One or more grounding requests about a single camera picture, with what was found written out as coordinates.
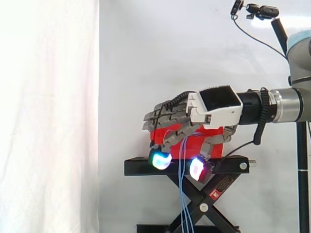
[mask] black platform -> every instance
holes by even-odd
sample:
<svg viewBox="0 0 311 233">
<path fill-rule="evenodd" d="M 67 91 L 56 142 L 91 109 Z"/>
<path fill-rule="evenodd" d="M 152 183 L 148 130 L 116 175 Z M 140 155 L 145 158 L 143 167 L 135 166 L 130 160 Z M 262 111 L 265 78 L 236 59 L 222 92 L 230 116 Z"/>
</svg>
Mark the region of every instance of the black platform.
<svg viewBox="0 0 311 233">
<path fill-rule="evenodd" d="M 186 221 L 197 223 L 202 216 L 206 216 L 215 226 L 195 226 L 196 233 L 240 233 L 238 226 L 233 226 L 225 216 L 214 206 L 214 203 L 221 195 L 236 181 L 243 173 L 249 173 L 248 158 L 243 156 L 230 156 L 225 159 L 211 160 L 216 167 L 213 170 L 214 176 L 208 183 L 198 190 L 186 177 L 183 179 L 183 191 L 191 200 L 188 210 L 191 219 L 186 218 L 181 222 L 181 214 L 169 226 L 138 224 L 137 233 L 181 233 L 182 224 L 186 227 Z M 125 176 L 145 176 L 145 175 L 167 175 L 175 185 L 178 183 L 178 160 L 171 162 L 165 170 L 158 170 L 148 162 L 148 158 L 137 157 L 124 161 Z"/>
</svg>

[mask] blue cable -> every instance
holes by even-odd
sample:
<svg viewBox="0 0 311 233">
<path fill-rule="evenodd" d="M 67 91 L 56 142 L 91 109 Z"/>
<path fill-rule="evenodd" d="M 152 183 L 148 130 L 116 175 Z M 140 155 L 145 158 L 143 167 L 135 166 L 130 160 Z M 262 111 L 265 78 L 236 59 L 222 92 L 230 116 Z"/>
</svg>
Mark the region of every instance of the blue cable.
<svg viewBox="0 0 311 233">
<path fill-rule="evenodd" d="M 183 187 L 182 187 L 183 186 L 184 176 L 185 176 L 185 170 L 186 170 L 186 143 L 187 143 L 187 139 L 185 140 L 185 143 L 183 145 L 183 150 L 184 150 L 184 169 L 183 169 L 183 173 L 182 173 L 182 176 L 181 176 L 180 190 L 181 190 L 181 195 L 182 195 L 182 199 L 183 199 L 184 209 L 186 210 L 186 213 L 188 215 L 188 219 L 190 221 L 190 226 L 191 226 L 192 233 L 194 233 L 192 219 L 191 219 L 191 216 L 190 216 L 190 213 L 189 213 L 189 209 L 188 209 L 187 204 L 186 204 L 185 196 L 183 195 Z"/>
<path fill-rule="evenodd" d="M 178 163 L 178 182 L 179 182 L 179 201 L 180 201 L 180 209 L 181 209 L 181 213 L 180 213 L 180 217 L 181 217 L 181 229 L 182 229 L 182 233 L 185 233 L 184 230 L 184 202 L 183 202 L 183 193 L 182 193 L 182 183 L 181 183 L 181 153 L 182 153 L 182 148 L 184 146 L 185 140 L 187 138 L 184 138 L 183 141 L 181 142 L 180 148 L 179 148 L 179 163 Z M 188 228 L 188 222 L 186 220 L 186 228 L 187 228 L 187 233 L 189 233 L 189 228 Z"/>
<path fill-rule="evenodd" d="M 194 136 L 200 136 L 202 133 L 193 133 Z M 190 226 L 192 233 L 194 233 L 194 227 L 192 223 L 192 219 L 189 213 L 189 209 L 186 205 L 186 200 L 183 194 L 183 179 L 185 176 L 185 170 L 186 170 L 186 144 L 187 144 L 187 139 L 188 137 L 185 137 L 183 141 L 181 142 L 180 148 L 179 148 L 179 164 L 178 164 L 178 182 L 179 182 L 179 195 L 180 195 L 180 208 L 181 208 L 181 222 L 182 222 L 182 232 L 184 233 L 184 224 L 183 224 L 183 213 L 185 214 L 186 218 L 186 228 L 187 228 L 187 233 L 189 233 L 189 227 L 188 227 L 188 219 L 190 221 Z M 183 157 L 183 173 L 181 174 L 181 153 L 182 150 L 184 152 L 184 157 Z"/>
</svg>

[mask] black cylinder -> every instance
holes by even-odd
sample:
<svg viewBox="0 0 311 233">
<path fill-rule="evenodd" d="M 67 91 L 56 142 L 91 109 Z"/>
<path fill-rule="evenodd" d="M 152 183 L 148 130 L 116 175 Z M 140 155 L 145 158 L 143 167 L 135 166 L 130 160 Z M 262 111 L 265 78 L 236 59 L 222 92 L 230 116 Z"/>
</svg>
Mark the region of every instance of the black cylinder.
<svg viewBox="0 0 311 233">
<path fill-rule="evenodd" d="M 261 99 L 258 93 L 255 91 L 247 91 L 243 93 L 238 93 L 238 96 L 243 103 L 243 110 L 239 125 L 257 124 L 259 122 L 261 113 Z M 276 111 L 276 105 L 269 106 L 267 122 L 273 121 L 276 115 Z"/>
<path fill-rule="evenodd" d="M 299 194 L 299 228 L 300 233 L 310 233 L 306 122 L 296 123 L 296 129 L 297 129 L 297 162 L 298 162 L 298 194 Z"/>
</svg>

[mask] sticker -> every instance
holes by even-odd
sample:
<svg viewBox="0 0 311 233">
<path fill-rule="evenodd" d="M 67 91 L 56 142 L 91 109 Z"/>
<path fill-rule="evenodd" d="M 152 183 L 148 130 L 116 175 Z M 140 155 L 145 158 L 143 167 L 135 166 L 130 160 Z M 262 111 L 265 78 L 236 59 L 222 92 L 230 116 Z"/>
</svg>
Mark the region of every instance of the sticker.
<svg viewBox="0 0 311 233">
<path fill-rule="evenodd" d="M 233 183 L 233 178 L 230 176 L 225 176 L 217 185 L 216 188 L 209 194 L 210 198 L 217 200 Z"/>
</svg>

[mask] white curtain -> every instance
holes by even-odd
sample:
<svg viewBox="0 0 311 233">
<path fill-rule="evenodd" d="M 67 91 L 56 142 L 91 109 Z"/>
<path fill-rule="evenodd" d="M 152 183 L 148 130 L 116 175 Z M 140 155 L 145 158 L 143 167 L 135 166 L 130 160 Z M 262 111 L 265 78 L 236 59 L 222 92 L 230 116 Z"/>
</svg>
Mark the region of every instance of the white curtain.
<svg viewBox="0 0 311 233">
<path fill-rule="evenodd" d="M 96 233 L 98 0 L 0 1 L 0 232 Z"/>
</svg>

